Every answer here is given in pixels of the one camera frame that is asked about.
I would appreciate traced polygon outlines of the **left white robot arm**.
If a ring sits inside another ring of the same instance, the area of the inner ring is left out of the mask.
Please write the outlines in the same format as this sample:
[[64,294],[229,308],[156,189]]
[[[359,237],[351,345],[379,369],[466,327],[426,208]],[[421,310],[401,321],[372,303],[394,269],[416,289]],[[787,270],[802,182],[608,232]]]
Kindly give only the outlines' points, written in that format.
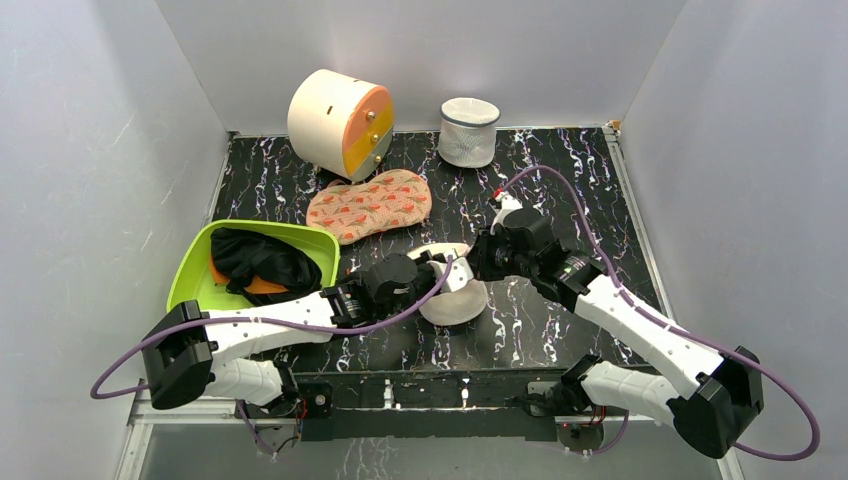
[[184,301],[141,342],[152,406],[172,410],[208,396],[286,416],[300,397],[293,374],[257,355],[391,326],[447,292],[460,265],[455,252],[392,254],[336,286],[283,303],[204,310],[195,300]]

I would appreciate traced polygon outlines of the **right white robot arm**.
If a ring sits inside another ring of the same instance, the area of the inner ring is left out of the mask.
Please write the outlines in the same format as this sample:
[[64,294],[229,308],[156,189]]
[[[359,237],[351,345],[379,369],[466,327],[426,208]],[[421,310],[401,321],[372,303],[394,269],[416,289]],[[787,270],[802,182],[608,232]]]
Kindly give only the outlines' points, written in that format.
[[724,457],[761,413],[758,371],[674,334],[668,319],[645,318],[598,260],[564,247],[536,210],[521,208],[479,230],[468,262],[478,280],[528,279],[545,299],[623,341],[655,370],[647,374],[586,355],[548,392],[529,394],[530,403],[556,414],[611,406],[644,415],[672,426],[713,459]]

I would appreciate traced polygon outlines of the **round white mesh laundry bag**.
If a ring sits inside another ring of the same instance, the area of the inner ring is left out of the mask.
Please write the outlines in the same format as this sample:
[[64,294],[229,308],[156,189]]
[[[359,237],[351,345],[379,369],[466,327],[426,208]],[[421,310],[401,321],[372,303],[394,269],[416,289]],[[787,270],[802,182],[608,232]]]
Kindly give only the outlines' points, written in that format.
[[[430,243],[409,251],[407,256],[415,259],[424,251],[443,254],[450,250],[465,256],[470,249],[471,247],[464,243]],[[434,326],[456,326],[478,317],[486,309],[488,299],[486,284],[472,279],[458,292],[443,293],[429,299],[419,308],[419,312]]]

